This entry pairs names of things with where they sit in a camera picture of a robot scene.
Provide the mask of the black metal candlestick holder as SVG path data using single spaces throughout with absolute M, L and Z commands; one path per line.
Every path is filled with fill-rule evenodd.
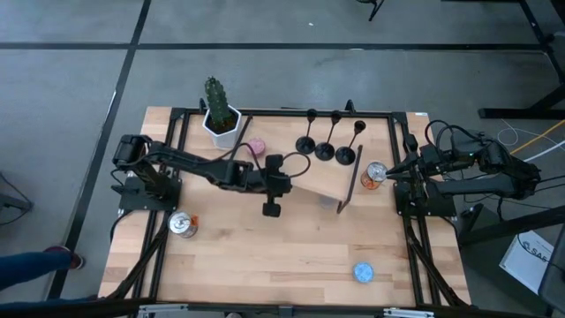
M 331 119 L 331 128 L 328 133 L 328 137 L 324 142 L 319 143 L 315 149 L 314 154 L 315 156 L 321 161 L 329 161 L 335 155 L 335 148 L 330 143 L 335 126 L 341 121 L 342 115 L 339 110 L 334 110 L 330 116 Z
M 306 134 L 297 139 L 297 141 L 295 143 L 295 148 L 299 153 L 309 155 L 315 149 L 315 142 L 314 142 L 313 138 L 310 136 L 310 131 L 311 131 L 312 123 L 317 117 L 317 110 L 316 109 L 309 109 L 306 112 L 306 117 L 307 117 L 307 121 L 308 121 Z
M 357 120 L 354 123 L 354 134 L 348 146 L 339 147 L 335 152 L 335 159 L 341 165 L 350 165 L 356 160 L 356 153 L 352 149 L 352 145 L 357 136 L 366 129 L 366 123 L 363 120 Z

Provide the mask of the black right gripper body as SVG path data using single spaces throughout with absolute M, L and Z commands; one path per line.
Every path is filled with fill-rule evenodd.
M 443 173 L 443 152 L 433 144 L 426 144 L 419 149 L 418 167 L 424 179 Z

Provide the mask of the black overhead crossbar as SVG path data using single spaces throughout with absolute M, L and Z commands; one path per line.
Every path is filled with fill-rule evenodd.
M 343 307 L 156 302 L 153 299 L 98 299 L 0 305 L 0 318 L 115 318 L 130 314 L 161 312 L 251 312 L 291 318 L 296 314 L 354 314 L 376 318 L 547 318 L 544 315 L 514 314 L 476 307 Z

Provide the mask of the person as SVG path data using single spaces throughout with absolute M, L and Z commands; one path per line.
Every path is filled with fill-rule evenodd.
M 0 291 L 58 270 L 81 269 L 85 259 L 66 246 L 0 256 Z

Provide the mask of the black aluminium table frame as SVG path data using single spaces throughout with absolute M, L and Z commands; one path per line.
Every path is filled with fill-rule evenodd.
M 393 185 L 361 185 L 373 161 L 392 166 L 404 157 L 402 123 L 421 133 L 427 117 L 417 113 L 344 112 L 366 123 L 360 172 L 351 202 L 324 209 L 320 195 L 299 189 L 281 198 L 282 213 L 261 213 L 259 195 L 226 192 L 204 178 L 181 174 L 178 209 L 199 217 L 191 238 L 167 233 L 139 280 L 140 295 L 160 302 L 414 307 L 431 292 L 423 265 L 410 253 Z M 371 283 L 353 267 L 368 262 Z

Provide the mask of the green cactus in white pot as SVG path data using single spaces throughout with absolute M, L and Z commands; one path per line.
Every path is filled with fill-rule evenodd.
M 216 148 L 233 148 L 241 130 L 241 112 L 232 107 L 220 80 L 210 76 L 204 83 L 207 111 L 203 128 Z

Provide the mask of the grey chair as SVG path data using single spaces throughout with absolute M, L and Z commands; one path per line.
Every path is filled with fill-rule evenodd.
M 565 314 L 565 224 L 542 277 L 539 296 L 552 309 Z

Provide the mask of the black floor stand beam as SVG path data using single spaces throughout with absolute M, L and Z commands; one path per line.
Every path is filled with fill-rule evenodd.
M 462 213 L 464 227 L 457 237 L 459 246 L 470 246 L 565 223 L 565 205 L 562 205 L 508 221 L 499 221 L 497 224 L 474 230 L 473 227 L 483 210 L 485 210 L 484 205 L 480 203 Z

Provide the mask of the pink glitter candle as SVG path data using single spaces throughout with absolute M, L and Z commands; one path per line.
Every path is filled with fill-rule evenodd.
M 246 142 L 249 147 L 247 148 L 250 155 L 262 156 L 266 151 L 266 143 L 261 138 L 252 138 Z

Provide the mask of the black chair leg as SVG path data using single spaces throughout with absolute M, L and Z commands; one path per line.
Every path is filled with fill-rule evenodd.
M 368 18 L 369 22 L 372 22 L 374 17 L 376 16 L 377 12 L 384 4 L 385 0 L 356 0 L 358 3 L 361 4 L 371 4 L 373 6 L 370 16 Z

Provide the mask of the tin can orange label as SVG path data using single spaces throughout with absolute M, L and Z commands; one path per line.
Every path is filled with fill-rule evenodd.
M 198 231 L 199 217 L 184 211 L 178 211 L 169 217 L 168 226 L 173 234 L 184 239 L 189 239 Z
M 371 162 L 361 174 L 360 182 L 368 190 L 376 190 L 387 179 L 388 168 L 380 162 Z

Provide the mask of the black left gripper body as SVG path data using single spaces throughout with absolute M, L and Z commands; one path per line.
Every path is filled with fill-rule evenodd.
M 290 193 L 290 176 L 281 172 L 283 155 L 267 155 L 265 167 L 251 172 L 251 190 L 273 197 L 283 197 Z

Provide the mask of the white printed cardboard box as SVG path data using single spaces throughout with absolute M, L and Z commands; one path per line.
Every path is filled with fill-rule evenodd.
M 499 267 L 534 294 L 539 293 L 542 278 L 554 247 L 535 231 L 515 235 Z

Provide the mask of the blue glitter candle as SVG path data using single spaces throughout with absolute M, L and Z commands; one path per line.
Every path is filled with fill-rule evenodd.
M 359 283 L 368 284 L 374 279 L 374 269 L 368 262 L 359 262 L 353 267 L 353 276 Z

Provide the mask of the wooden shelf riser black legs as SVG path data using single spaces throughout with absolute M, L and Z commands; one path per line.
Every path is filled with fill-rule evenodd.
M 324 142 L 331 128 L 331 113 L 320 111 L 313 121 L 310 136 L 315 147 Z M 340 111 L 341 121 L 335 126 L 330 143 L 335 152 L 339 147 L 348 146 L 353 134 L 354 123 L 359 120 Z M 337 211 L 342 212 L 351 202 L 352 194 L 360 172 L 363 145 L 357 136 L 352 149 L 356 160 L 350 165 L 341 165 L 335 156 L 329 161 L 319 160 L 314 151 L 301 154 L 295 148 L 297 139 L 306 134 L 308 121 L 306 110 L 259 110 L 245 116 L 245 124 L 239 135 L 240 142 L 252 138 L 261 138 L 266 143 L 263 155 L 285 155 L 281 171 L 291 175 L 294 190 L 303 189 L 320 196 L 327 196 L 338 201 Z

